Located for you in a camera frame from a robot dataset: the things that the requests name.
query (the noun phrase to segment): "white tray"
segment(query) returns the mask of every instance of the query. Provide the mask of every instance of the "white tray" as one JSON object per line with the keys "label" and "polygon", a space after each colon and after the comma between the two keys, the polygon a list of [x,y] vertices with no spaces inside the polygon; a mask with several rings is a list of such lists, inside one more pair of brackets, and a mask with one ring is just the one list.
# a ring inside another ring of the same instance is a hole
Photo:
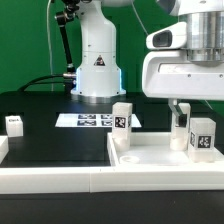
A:
{"label": "white tray", "polygon": [[[112,166],[186,166],[197,164],[193,163],[189,157],[187,151],[173,151],[170,150],[170,133],[158,132],[158,133],[132,133],[131,134],[131,145],[128,151],[116,150],[112,133],[108,134],[108,153]],[[223,163],[224,156],[216,148],[215,153],[215,164]],[[130,163],[122,163],[120,158],[129,157],[130,159],[138,158],[138,163],[135,160]],[[213,163],[205,163],[207,166],[213,166]]]}

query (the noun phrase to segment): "black cable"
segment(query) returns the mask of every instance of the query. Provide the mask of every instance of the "black cable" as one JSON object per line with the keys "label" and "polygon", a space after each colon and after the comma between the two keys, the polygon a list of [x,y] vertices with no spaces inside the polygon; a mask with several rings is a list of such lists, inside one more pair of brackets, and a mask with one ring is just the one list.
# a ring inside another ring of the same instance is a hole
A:
{"label": "black cable", "polygon": [[36,82],[36,83],[29,83],[27,85],[24,85],[23,88],[19,88],[18,91],[24,91],[26,88],[32,85],[46,85],[46,84],[64,84],[65,82],[59,82],[59,81],[54,81],[54,82]]}
{"label": "black cable", "polygon": [[33,85],[34,83],[38,82],[38,81],[42,81],[42,80],[46,80],[46,79],[53,79],[53,78],[63,78],[63,75],[48,75],[48,76],[42,76],[36,79],[31,80],[30,82],[28,82],[27,84],[21,86],[17,91],[24,91],[28,86]]}

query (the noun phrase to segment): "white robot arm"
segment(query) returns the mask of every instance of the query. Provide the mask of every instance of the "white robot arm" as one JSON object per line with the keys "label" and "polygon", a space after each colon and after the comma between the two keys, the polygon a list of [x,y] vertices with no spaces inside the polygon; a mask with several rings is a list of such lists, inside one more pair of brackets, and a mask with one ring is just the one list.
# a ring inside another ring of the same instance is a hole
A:
{"label": "white robot arm", "polygon": [[[116,28],[104,17],[101,8],[126,6],[132,1],[63,0],[66,3],[66,18],[76,15],[82,30],[82,64],[76,71],[76,87],[71,91],[73,99],[107,103],[114,97],[125,95],[121,70],[116,64]],[[71,13],[69,2],[72,2]]]}
{"label": "white robot arm", "polygon": [[149,97],[224,100],[224,1],[158,0],[179,22],[148,36],[142,86]]}

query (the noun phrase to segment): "white block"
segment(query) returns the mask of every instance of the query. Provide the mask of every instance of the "white block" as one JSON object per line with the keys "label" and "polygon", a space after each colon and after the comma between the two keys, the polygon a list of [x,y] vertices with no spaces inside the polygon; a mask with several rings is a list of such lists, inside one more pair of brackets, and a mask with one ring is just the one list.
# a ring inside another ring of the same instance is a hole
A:
{"label": "white block", "polygon": [[23,122],[20,116],[5,117],[5,122],[8,137],[23,136]]}
{"label": "white block", "polygon": [[119,102],[113,105],[112,137],[119,151],[126,151],[130,148],[131,115],[131,103]]}
{"label": "white block", "polygon": [[7,155],[8,151],[9,151],[8,137],[0,136],[0,163]]}
{"label": "white block", "polygon": [[176,116],[174,113],[172,114],[170,149],[184,151],[188,147],[191,106],[189,103],[179,103],[179,106],[183,114],[187,115],[187,124],[186,127],[177,127]]}
{"label": "white block", "polygon": [[194,162],[214,162],[216,123],[210,118],[191,118],[188,155]]}

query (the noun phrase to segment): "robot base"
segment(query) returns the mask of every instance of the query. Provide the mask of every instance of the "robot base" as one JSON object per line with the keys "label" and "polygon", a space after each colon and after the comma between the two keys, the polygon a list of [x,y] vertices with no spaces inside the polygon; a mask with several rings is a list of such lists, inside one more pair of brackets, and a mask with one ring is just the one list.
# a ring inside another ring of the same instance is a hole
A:
{"label": "robot base", "polygon": [[106,103],[113,103],[122,99],[126,98],[126,91],[120,92],[116,96],[110,96],[110,97],[95,97],[95,96],[84,96],[81,94],[77,94],[75,90],[71,91],[71,98],[75,101],[81,101],[85,103],[92,103],[92,104],[106,104]]}

